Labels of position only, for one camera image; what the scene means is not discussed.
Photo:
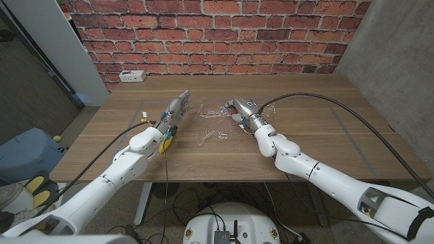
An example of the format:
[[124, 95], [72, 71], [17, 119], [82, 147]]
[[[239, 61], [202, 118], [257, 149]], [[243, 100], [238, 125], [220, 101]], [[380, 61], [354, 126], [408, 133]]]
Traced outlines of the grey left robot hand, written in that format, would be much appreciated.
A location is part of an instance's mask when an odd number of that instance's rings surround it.
[[189, 90], [186, 90], [178, 97], [174, 98], [161, 115], [161, 120], [155, 128], [164, 134], [166, 131], [177, 126], [181, 122], [183, 116], [193, 108], [192, 106], [189, 106], [189, 98]]

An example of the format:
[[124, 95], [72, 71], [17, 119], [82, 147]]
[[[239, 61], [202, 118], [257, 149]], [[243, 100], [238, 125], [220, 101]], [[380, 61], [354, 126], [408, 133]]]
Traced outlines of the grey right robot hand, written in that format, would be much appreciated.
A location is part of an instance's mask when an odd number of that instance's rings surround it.
[[224, 107], [234, 121], [244, 124], [253, 132], [267, 124], [259, 115], [258, 105], [251, 99], [234, 98], [229, 100]]

